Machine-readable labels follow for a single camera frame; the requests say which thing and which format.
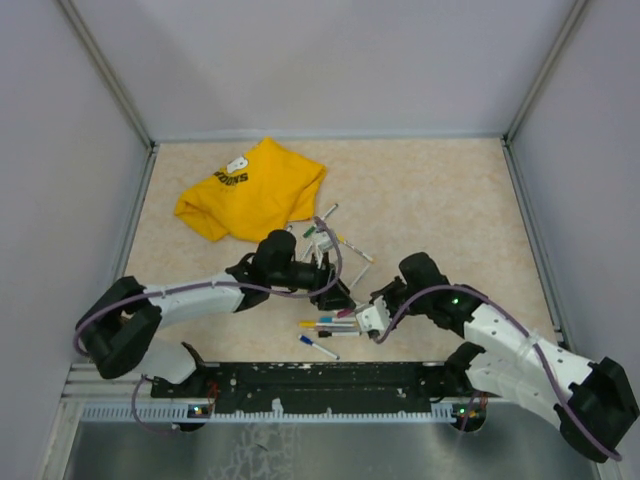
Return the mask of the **yellow cap rainbow marker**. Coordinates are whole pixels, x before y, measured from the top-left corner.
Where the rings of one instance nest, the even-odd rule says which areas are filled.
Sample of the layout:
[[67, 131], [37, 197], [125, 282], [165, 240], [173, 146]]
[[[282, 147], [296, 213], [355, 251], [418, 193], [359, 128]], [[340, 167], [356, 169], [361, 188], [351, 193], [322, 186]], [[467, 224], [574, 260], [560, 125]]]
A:
[[352, 242], [350, 242], [349, 240], [347, 240], [344, 236], [342, 235], [338, 235], [337, 236], [339, 242], [346, 246], [347, 248], [349, 248], [350, 250], [352, 250], [353, 252], [355, 252], [357, 255], [359, 255], [360, 257], [362, 257], [363, 259], [365, 259], [367, 262], [374, 264], [375, 263], [375, 258], [371, 255], [369, 255], [368, 253], [364, 252], [363, 250], [361, 250], [359, 247], [357, 247], [356, 245], [354, 245]]

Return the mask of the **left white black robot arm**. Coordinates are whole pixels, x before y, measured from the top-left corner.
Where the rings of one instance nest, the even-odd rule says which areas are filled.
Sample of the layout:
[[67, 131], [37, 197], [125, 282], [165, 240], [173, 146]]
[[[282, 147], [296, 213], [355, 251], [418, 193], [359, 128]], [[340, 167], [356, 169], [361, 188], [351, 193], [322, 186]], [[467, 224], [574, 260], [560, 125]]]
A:
[[135, 277], [118, 279], [78, 321], [73, 343], [106, 380], [138, 373], [160, 378], [184, 395], [201, 394], [208, 373], [193, 347], [168, 343], [158, 331], [213, 314], [246, 311], [272, 296], [307, 299], [320, 311], [352, 309], [340, 262], [326, 252], [308, 262], [296, 259], [296, 239], [274, 230], [255, 252], [208, 279], [145, 286]]

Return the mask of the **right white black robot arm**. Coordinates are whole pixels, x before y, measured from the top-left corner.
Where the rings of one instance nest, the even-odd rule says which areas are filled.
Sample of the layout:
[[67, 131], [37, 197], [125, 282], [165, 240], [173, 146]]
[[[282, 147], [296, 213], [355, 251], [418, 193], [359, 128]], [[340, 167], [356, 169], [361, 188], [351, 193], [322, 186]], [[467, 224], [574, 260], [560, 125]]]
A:
[[424, 252], [403, 259], [399, 270], [356, 315], [372, 340], [383, 343], [407, 316], [425, 316], [464, 341], [447, 360], [454, 393], [497, 395], [549, 422], [584, 457], [620, 460], [617, 447], [639, 406], [619, 363], [546, 340], [481, 292], [450, 283]]

